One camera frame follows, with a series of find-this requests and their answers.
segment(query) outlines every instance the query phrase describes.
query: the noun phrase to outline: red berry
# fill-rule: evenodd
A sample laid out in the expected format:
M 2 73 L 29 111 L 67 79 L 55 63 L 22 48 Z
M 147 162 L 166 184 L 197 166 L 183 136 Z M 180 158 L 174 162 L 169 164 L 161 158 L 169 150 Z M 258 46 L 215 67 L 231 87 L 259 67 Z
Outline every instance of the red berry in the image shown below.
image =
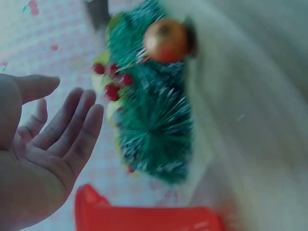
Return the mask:
M 107 67 L 107 71 L 108 71 L 108 74 L 110 74 L 111 76 L 118 76 L 119 73 L 116 72 L 119 68 L 117 67 L 116 64 L 110 64 L 108 67 Z
M 117 92 L 120 90 L 120 88 L 114 84 L 108 84 L 105 87 L 105 96 L 110 101 L 118 101 L 120 97 L 118 96 Z
M 96 74 L 103 75 L 105 73 L 105 67 L 103 64 L 93 64 L 92 68 Z
M 120 83 L 124 86 L 130 86 L 133 84 L 133 78 L 130 74 L 125 73 L 121 76 Z
M 133 168 L 130 165 L 128 165 L 127 172 L 128 173 L 133 173 L 134 171 L 135 170 L 133 170 Z

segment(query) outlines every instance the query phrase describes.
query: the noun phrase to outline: christmas ornament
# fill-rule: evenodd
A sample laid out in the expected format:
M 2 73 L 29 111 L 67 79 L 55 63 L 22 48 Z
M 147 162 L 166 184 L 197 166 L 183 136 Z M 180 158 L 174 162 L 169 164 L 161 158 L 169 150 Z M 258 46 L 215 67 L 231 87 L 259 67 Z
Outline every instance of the christmas ornament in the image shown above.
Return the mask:
M 130 86 L 133 84 L 133 78 L 130 74 L 125 73 L 121 76 L 120 83 L 124 86 Z
M 105 96 L 111 101 L 118 101 L 118 91 L 120 90 L 115 84 L 108 84 L 105 86 Z
M 105 73 L 105 67 L 104 65 L 102 64 L 99 64 L 99 63 L 95 63 L 93 64 L 93 71 L 96 73 L 96 74 L 99 74 L 99 75 L 102 75 Z
M 116 64 L 110 64 L 107 67 L 107 72 L 111 76 L 118 76 L 119 75 L 119 73 L 117 72 L 118 70 L 119 70 L 119 68 L 117 67 Z
M 161 63 L 180 62 L 190 50 L 187 28 L 168 18 L 154 22 L 143 42 L 146 55 Z

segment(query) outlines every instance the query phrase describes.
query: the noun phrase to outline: finger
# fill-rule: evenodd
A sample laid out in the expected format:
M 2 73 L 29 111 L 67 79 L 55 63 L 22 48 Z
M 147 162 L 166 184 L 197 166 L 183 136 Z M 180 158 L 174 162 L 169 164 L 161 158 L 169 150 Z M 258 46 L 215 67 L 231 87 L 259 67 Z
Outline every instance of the finger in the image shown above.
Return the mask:
M 23 104 L 50 95 L 60 84 L 58 77 L 40 75 L 13 77 L 13 80 L 19 88 Z
M 63 157 L 75 179 L 91 156 L 103 122 L 103 107 L 94 105 L 89 110 L 85 123 L 69 152 Z
M 25 125 L 17 128 L 17 133 L 25 142 L 30 142 L 36 137 L 47 121 L 47 103 L 46 100 L 40 99 L 35 113 L 29 118 Z
M 76 88 L 69 93 L 63 106 L 50 124 L 32 140 L 31 143 L 34 146 L 47 150 L 61 137 L 73 117 L 82 93 L 83 89 L 81 88 Z
M 96 95 L 92 90 L 87 90 L 82 94 L 72 120 L 60 139 L 48 149 L 49 153 L 63 157 L 68 152 L 80 133 L 90 108 L 95 104 L 95 100 Z

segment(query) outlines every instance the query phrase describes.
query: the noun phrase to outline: red plastic object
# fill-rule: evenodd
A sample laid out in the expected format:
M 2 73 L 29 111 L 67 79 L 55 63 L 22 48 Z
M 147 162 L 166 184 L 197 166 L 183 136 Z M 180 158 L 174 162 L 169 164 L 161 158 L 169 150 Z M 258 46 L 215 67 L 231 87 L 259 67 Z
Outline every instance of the red plastic object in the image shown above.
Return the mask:
M 75 198 L 77 231 L 221 231 L 218 216 L 206 207 L 113 207 L 90 186 Z

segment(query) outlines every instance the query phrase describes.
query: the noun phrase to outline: christmas decoration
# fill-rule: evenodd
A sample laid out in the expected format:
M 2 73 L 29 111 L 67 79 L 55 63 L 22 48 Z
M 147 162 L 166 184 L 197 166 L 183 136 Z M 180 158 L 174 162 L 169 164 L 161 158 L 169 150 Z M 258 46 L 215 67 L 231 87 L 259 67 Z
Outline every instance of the christmas decoration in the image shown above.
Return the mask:
M 107 72 L 109 75 L 111 76 L 118 76 L 119 73 L 117 72 L 118 71 L 118 67 L 116 64 L 110 64 L 108 67 L 107 67 Z
M 120 97 L 118 96 L 118 91 L 120 90 L 114 84 L 108 84 L 105 86 L 105 96 L 111 101 L 118 101 Z
M 147 29 L 143 42 L 146 54 L 161 63 L 180 62 L 189 52 L 187 29 L 168 18 L 153 23 Z
M 99 75 L 102 75 L 105 73 L 105 67 L 104 65 L 102 64 L 99 64 L 99 63 L 95 63 L 93 64 L 93 71 L 96 73 L 96 74 L 99 74 Z
M 106 112 L 116 149 L 128 173 L 182 183 L 193 130 L 182 62 L 190 49 L 187 29 L 166 18 L 156 0 L 117 14 L 107 28 L 108 50 L 96 59 L 106 74 L 93 75 L 93 83 L 110 100 Z
M 133 84 L 133 79 L 132 79 L 132 76 L 128 73 L 125 73 L 121 76 L 121 79 L 120 79 L 120 83 L 123 85 L 123 86 L 130 86 Z

